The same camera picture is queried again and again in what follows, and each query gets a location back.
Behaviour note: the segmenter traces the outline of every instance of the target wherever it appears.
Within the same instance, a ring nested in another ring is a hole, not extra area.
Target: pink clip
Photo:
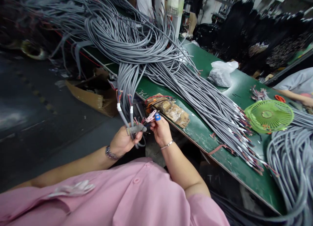
[[[154,115],[157,111],[153,110],[152,113],[149,114],[149,117],[146,118],[146,122],[151,122],[154,119]]]

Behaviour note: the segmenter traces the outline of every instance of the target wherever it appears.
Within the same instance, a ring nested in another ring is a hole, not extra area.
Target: gray shirt
[[[278,83],[276,90],[289,90],[293,93],[310,96],[313,95],[313,67],[300,70]]]

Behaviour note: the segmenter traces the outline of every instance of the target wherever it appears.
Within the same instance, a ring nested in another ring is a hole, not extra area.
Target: shirt button
[[[139,181],[140,181],[140,179],[139,179],[139,178],[136,178],[136,179],[134,179],[134,180],[133,180],[134,184],[139,183]]]

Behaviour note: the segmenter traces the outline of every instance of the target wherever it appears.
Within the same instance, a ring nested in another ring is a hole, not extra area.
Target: pink shirt
[[[150,158],[0,194],[0,225],[229,225],[209,197],[184,190]]]

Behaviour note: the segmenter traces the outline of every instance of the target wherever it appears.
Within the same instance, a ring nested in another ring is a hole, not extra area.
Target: green fan
[[[245,109],[252,129],[258,133],[269,133],[285,129],[293,120],[292,109],[277,100],[261,100]]]

